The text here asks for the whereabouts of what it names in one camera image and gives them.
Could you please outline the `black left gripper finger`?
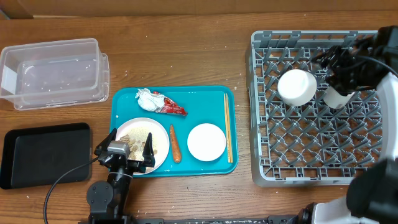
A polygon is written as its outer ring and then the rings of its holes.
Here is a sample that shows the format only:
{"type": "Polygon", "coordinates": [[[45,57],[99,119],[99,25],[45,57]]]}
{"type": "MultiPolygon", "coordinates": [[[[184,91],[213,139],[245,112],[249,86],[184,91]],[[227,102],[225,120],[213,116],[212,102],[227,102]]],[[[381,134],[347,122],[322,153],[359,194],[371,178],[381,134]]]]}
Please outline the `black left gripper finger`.
{"type": "Polygon", "coordinates": [[[117,134],[117,129],[114,128],[109,133],[109,135],[96,146],[94,150],[94,155],[99,156],[103,151],[107,151],[107,148],[111,144],[111,141],[114,141],[116,139],[116,134],[117,134]]]}
{"type": "Polygon", "coordinates": [[[153,147],[152,147],[152,133],[149,133],[147,136],[142,156],[144,158],[143,164],[146,167],[154,167],[155,166],[154,151],[153,151],[153,147]]]}

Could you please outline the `white cup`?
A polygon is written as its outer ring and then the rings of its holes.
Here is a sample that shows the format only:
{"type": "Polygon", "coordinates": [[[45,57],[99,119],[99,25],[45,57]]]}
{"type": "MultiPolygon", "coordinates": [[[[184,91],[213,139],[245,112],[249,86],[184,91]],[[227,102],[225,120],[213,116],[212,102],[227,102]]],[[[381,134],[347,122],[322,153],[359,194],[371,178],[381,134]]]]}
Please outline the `white cup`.
{"type": "Polygon", "coordinates": [[[323,97],[323,101],[330,108],[340,109],[346,105],[354,93],[350,93],[346,96],[339,94],[334,88],[328,87],[325,90],[325,96],[323,97]]]}

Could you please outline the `red snack wrapper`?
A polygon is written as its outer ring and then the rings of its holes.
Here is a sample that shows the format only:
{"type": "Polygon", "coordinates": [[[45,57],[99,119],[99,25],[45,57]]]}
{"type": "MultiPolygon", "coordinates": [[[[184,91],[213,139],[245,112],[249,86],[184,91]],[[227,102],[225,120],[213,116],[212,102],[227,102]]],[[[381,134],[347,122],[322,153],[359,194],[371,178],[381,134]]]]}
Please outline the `red snack wrapper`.
{"type": "Polygon", "coordinates": [[[185,109],[183,107],[179,106],[178,104],[176,104],[176,102],[171,100],[169,97],[162,95],[157,91],[154,91],[153,94],[155,96],[161,97],[163,99],[163,103],[164,103],[162,106],[157,107],[157,109],[155,110],[156,113],[177,114],[177,115],[182,115],[182,116],[187,115],[187,112],[185,111],[185,109]]]}

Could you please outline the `white tissue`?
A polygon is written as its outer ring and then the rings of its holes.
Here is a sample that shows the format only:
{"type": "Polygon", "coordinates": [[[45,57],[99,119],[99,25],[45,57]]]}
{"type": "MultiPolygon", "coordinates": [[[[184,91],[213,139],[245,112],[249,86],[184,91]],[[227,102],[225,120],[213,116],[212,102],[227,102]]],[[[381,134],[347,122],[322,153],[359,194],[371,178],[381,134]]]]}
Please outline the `white tissue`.
{"type": "Polygon", "coordinates": [[[138,89],[136,99],[138,105],[146,111],[158,113],[165,106],[165,96],[151,93],[147,88],[138,89]]]}

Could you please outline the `pink bowl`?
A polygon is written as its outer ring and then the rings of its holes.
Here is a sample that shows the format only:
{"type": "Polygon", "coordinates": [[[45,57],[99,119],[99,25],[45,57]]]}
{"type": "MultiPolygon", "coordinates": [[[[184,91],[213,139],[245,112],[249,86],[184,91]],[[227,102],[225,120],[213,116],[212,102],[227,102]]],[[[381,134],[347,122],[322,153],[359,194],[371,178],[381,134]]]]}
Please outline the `pink bowl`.
{"type": "Polygon", "coordinates": [[[199,124],[190,131],[187,138],[187,147],[190,154],[199,161],[214,161],[226,149],[226,136],[214,124],[199,124]]]}

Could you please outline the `white bowl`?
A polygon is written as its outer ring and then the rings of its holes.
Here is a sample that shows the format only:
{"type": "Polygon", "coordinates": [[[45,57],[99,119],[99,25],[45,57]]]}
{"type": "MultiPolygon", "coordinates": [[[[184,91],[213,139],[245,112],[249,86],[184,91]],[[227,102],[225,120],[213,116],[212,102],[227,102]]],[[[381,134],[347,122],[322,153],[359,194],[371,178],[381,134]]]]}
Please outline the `white bowl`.
{"type": "Polygon", "coordinates": [[[277,91],[282,101],[289,106],[302,106],[315,95],[317,81],[304,70],[292,69],[285,72],[278,81],[277,91]]]}

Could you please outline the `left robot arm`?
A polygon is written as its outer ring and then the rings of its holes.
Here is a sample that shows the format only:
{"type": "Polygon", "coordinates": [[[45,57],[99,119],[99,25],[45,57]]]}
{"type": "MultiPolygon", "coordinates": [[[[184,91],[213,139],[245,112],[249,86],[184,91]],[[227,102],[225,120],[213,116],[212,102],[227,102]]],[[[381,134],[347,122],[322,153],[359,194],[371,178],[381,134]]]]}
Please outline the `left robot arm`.
{"type": "Polygon", "coordinates": [[[109,174],[106,181],[95,182],[86,193],[89,223],[137,223],[132,215],[124,213],[124,208],[134,173],[144,173],[154,165],[153,153],[148,148],[143,161],[130,160],[128,145],[117,141],[116,135],[114,128],[95,149],[97,161],[109,169],[109,174]]]}

